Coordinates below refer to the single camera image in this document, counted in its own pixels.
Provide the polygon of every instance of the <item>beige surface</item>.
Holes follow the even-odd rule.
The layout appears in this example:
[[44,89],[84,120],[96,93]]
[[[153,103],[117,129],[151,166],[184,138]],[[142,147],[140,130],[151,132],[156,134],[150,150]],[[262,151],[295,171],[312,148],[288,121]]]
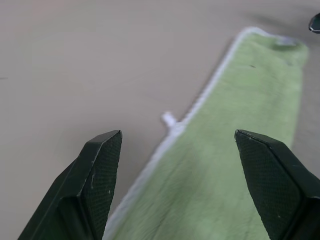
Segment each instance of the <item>beige surface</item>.
[[242,28],[311,48],[294,152],[320,176],[317,0],[0,1],[0,234],[17,239],[84,143],[120,129],[113,208]]

